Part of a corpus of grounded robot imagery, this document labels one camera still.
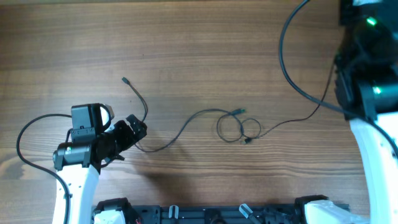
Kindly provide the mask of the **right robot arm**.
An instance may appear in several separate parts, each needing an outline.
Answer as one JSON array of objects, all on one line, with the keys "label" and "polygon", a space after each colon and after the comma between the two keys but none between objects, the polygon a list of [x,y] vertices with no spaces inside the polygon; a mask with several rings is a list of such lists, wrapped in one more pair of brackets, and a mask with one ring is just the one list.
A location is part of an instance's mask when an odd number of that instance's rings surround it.
[{"label": "right robot arm", "polygon": [[339,2],[336,98],[358,143],[370,223],[397,223],[397,1]]}]

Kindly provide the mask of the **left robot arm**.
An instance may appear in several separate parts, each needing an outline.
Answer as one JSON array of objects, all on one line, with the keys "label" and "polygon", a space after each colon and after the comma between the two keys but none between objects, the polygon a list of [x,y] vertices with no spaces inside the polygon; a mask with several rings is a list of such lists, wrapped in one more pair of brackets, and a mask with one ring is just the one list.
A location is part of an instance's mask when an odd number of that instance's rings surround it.
[{"label": "left robot arm", "polygon": [[101,170],[147,134],[147,126],[133,114],[113,124],[110,106],[95,103],[72,106],[71,139],[53,153],[61,178],[57,186],[53,223],[142,223],[126,198],[93,205]]}]

